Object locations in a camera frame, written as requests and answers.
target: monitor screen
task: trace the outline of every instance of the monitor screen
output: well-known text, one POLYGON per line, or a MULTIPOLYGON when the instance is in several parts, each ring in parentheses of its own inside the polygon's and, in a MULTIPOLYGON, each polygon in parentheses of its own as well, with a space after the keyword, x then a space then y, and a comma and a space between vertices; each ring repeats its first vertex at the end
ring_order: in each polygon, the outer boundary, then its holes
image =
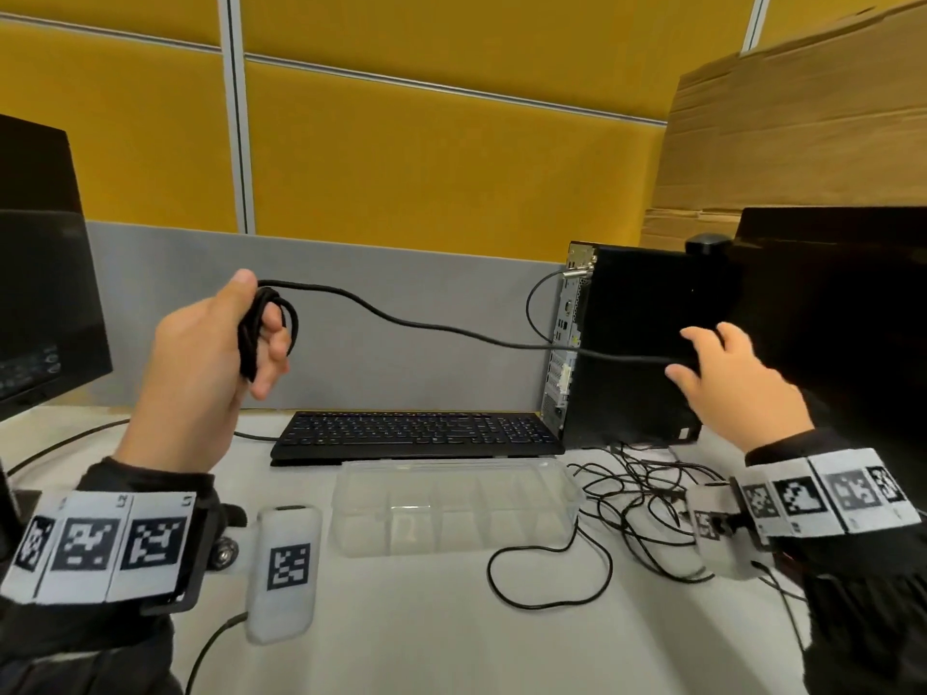
POLYGON ((728 257, 759 358, 927 493, 927 208, 746 209, 728 257))
POLYGON ((0 115, 0 420, 112 370, 64 131, 0 115))

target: gray partition panel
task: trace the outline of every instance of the gray partition panel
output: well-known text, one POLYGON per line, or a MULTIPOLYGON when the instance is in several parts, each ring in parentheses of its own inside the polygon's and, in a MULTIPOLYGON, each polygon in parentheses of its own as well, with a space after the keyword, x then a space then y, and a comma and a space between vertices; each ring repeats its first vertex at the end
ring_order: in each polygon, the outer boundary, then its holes
MULTIPOLYGON (((134 403, 160 318, 208 297, 238 267, 345 288, 397 317, 542 343, 525 321, 525 297, 559 265, 105 222, 88 222, 88 230, 115 369, 90 386, 101 405, 134 403)), ((551 279, 535 296, 532 313, 544 327, 556 287, 551 279)), ((539 406, 544 352, 398 327, 330 294, 284 295, 299 313, 292 372, 265 403, 249 400, 249 407, 539 406)))

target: transparent compartment box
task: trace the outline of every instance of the transparent compartment box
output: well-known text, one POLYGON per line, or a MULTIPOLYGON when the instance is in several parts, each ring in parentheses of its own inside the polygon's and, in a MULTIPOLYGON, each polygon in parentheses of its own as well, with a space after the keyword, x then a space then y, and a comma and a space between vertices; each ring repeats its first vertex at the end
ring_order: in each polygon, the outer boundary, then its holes
POLYGON ((553 459, 355 460, 338 473, 332 531, 351 557, 562 546, 581 498, 553 459))

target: black jacket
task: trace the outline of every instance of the black jacket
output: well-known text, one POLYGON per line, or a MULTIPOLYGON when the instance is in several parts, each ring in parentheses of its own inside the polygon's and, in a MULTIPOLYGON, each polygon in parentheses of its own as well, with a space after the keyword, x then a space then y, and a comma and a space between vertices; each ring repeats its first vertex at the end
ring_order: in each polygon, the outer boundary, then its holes
MULTIPOLYGON (((846 448, 826 429, 747 455, 755 465, 846 448)), ((213 493, 212 476, 157 473, 113 460, 91 467, 81 490, 213 493)), ((927 532, 924 525, 864 535, 782 539, 800 566, 811 613, 805 651, 810 695, 927 695, 927 532)), ((0 623, 0 695, 177 695, 173 629, 133 602, 6 605, 0 623)))

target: yellow partition wall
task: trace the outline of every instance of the yellow partition wall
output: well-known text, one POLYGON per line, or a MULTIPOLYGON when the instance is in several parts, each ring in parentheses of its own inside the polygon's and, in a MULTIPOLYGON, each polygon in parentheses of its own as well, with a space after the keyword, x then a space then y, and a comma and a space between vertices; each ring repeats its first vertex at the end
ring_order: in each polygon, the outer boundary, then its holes
POLYGON ((219 43, 217 0, 0 0, 0 12, 219 43))
POLYGON ((740 49, 753 0, 241 0, 245 50, 665 117, 740 49))
POLYGON ((662 129, 248 64, 258 233, 559 261, 636 244, 662 129))
POLYGON ((0 20, 0 113, 63 128, 88 219, 237 230, 218 54, 0 20))
POLYGON ((759 45, 772 46, 865 10, 907 1, 911 0, 770 0, 759 45))

